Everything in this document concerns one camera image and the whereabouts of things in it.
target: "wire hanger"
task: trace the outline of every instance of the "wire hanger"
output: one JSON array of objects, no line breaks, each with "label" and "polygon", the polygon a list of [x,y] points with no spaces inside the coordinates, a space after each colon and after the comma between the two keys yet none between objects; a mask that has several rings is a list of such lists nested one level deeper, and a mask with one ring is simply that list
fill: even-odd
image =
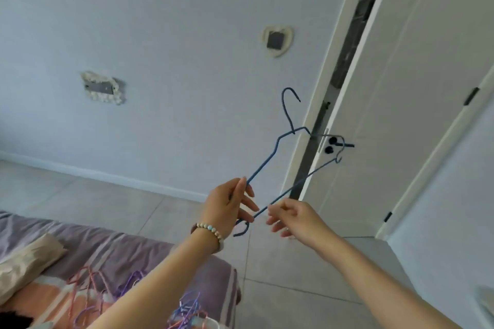
[{"label": "wire hanger", "polygon": [[[285,138],[286,136],[288,136],[290,134],[294,134],[295,135],[295,133],[296,132],[299,132],[300,130],[305,130],[310,136],[321,136],[321,137],[329,136],[329,137],[334,137],[334,138],[337,138],[337,139],[340,138],[341,139],[341,143],[334,143],[334,145],[341,146],[341,149],[337,152],[337,155],[336,155],[336,157],[334,159],[331,159],[328,162],[322,164],[320,167],[318,167],[315,170],[313,170],[311,173],[309,173],[308,175],[306,175],[304,178],[302,178],[299,181],[297,181],[291,188],[289,188],[284,193],[282,193],[281,195],[279,195],[275,200],[273,200],[272,202],[270,202],[266,207],[264,207],[260,211],[258,211],[254,215],[254,218],[256,218],[258,215],[262,214],[265,210],[268,209],[268,206],[274,204],[279,199],[281,199],[283,196],[287,195],[287,193],[289,193],[294,187],[296,187],[300,183],[304,182],[308,177],[312,176],[319,169],[324,168],[326,165],[328,165],[328,164],[330,164],[332,162],[335,162],[336,164],[338,164],[341,161],[340,154],[345,149],[345,147],[354,147],[354,145],[352,145],[352,144],[346,144],[345,143],[345,139],[342,136],[340,136],[340,135],[335,135],[335,134],[312,134],[309,131],[309,129],[306,128],[305,126],[297,127],[296,129],[294,129],[293,128],[292,119],[288,115],[287,107],[285,106],[285,91],[286,90],[290,90],[293,93],[293,95],[295,95],[295,97],[297,98],[298,101],[300,101],[300,98],[298,97],[298,95],[295,92],[295,90],[292,89],[291,87],[284,88],[283,91],[281,92],[281,104],[283,106],[283,110],[285,112],[285,115],[287,116],[288,122],[290,123],[290,129],[291,130],[289,132],[286,132],[286,133],[282,134],[281,136],[279,136],[276,139],[276,144],[275,144],[275,148],[274,148],[273,152],[268,156],[268,158],[266,160],[264,160],[264,162],[261,164],[261,166],[259,168],[257,168],[257,170],[249,177],[249,179],[247,180],[247,185],[250,184],[250,182],[254,179],[254,177],[266,166],[266,164],[269,163],[269,161],[273,158],[273,156],[275,156],[276,152],[278,151],[278,145],[280,144],[280,140],[283,139],[283,138]],[[242,220],[241,219],[238,219],[237,222],[235,223],[235,225],[238,225],[240,222],[242,222]],[[234,237],[238,237],[238,236],[244,235],[249,230],[250,224],[247,221],[244,221],[244,222],[245,222],[245,229],[244,229],[244,231],[243,232],[240,232],[240,233],[234,234],[233,235]]]}]

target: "door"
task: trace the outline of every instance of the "door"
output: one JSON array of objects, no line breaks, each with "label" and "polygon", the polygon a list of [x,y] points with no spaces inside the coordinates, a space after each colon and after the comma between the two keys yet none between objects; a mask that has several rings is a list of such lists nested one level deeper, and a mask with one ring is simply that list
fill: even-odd
[{"label": "door", "polygon": [[494,0],[376,0],[327,126],[355,148],[300,196],[337,233],[375,236],[491,68],[493,15]]}]

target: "hand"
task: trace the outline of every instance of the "hand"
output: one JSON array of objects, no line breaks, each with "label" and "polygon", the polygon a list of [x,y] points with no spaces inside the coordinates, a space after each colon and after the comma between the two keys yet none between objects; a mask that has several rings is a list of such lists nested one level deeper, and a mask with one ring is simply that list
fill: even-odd
[{"label": "hand", "polygon": [[259,207],[244,194],[245,192],[254,197],[254,191],[247,185],[245,177],[234,178],[214,188],[204,203],[200,222],[215,227],[223,238],[230,235],[238,218],[253,222],[254,217],[240,208],[240,203],[253,211],[258,211]]},{"label": "hand", "polygon": [[295,236],[301,243],[318,251],[324,239],[338,237],[306,202],[284,198],[268,207],[269,218],[266,224],[273,225],[273,232],[281,232],[282,237]]}]

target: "wall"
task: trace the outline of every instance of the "wall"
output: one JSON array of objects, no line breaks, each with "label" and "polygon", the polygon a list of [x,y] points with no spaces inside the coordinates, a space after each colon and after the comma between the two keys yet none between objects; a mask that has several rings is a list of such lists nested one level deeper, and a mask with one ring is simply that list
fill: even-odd
[{"label": "wall", "polygon": [[[0,0],[0,151],[201,199],[288,130],[286,86],[301,125],[342,2]],[[269,24],[295,29],[278,59],[260,43]],[[84,70],[125,81],[127,103],[86,98]],[[280,192],[294,145],[253,182],[257,197]]]},{"label": "wall", "polygon": [[417,292],[481,328],[475,288],[494,288],[494,97],[389,239]]}]

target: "clothes hanger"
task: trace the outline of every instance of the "clothes hanger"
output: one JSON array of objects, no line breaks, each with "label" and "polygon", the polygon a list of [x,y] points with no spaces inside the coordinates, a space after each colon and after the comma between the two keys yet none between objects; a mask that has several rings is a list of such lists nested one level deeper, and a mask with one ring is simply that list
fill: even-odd
[{"label": "clothes hanger", "polygon": [[[265,210],[267,210],[270,205],[274,204],[279,199],[281,199],[283,196],[287,195],[293,188],[297,187],[300,183],[305,182],[305,180],[308,177],[312,176],[318,170],[324,168],[326,165],[328,165],[328,164],[330,164],[332,162],[335,162],[336,164],[338,164],[341,161],[340,154],[345,149],[345,147],[355,147],[355,145],[353,145],[353,144],[347,144],[347,143],[345,143],[345,139],[341,135],[335,135],[335,134],[317,134],[317,133],[312,134],[309,131],[309,129],[307,127],[305,127],[305,126],[297,127],[296,129],[294,129],[293,128],[292,119],[290,118],[290,116],[288,114],[288,111],[287,111],[287,107],[285,106],[285,91],[287,91],[287,90],[290,90],[293,93],[293,95],[295,95],[295,97],[297,98],[298,101],[300,101],[300,98],[298,97],[298,95],[295,92],[295,90],[292,89],[291,87],[284,88],[283,91],[281,92],[281,104],[283,106],[283,111],[285,112],[285,115],[287,116],[288,122],[290,123],[290,131],[282,134],[281,136],[279,136],[276,139],[276,144],[275,144],[275,148],[274,148],[273,152],[268,156],[268,158],[266,160],[264,160],[264,162],[260,165],[260,167],[257,168],[256,171],[249,177],[249,179],[247,180],[247,185],[250,184],[250,182],[254,179],[254,177],[256,177],[257,174],[266,166],[266,164],[269,163],[269,161],[273,158],[273,156],[275,156],[276,152],[278,151],[278,146],[280,144],[280,140],[283,139],[283,138],[285,138],[286,136],[288,136],[290,134],[294,134],[295,135],[295,133],[296,132],[299,132],[300,130],[306,131],[310,136],[321,136],[321,137],[329,136],[329,137],[332,137],[332,138],[336,138],[336,141],[333,140],[333,143],[332,144],[333,145],[336,145],[336,146],[340,146],[341,149],[337,152],[337,155],[336,155],[336,157],[334,159],[329,160],[328,162],[322,164],[320,167],[318,167],[315,170],[313,170],[311,173],[309,173],[308,175],[306,175],[304,178],[302,178],[299,181],[297,181],[291,188],[287,189],[285,192],[283,192],[281,195],[279,195],[275,200],[273,200],[272,202],[270,202],[266,207],[262,208],[256,214],[254,214],[254,219],[257,216],[259,216],[260,214],[262,214]],[[242,220],[241,219],[238,219],[237,222],[235,223],[235,225],[238,225],[240,222],[242,222]],[[244,231],[234,234],[233,235],[234,237],[238,237],[238,236],[244,235],[249,230],[250,224],[247,221],[244,221],[244,222],[245,222],[245,229],[244,229]]]}]

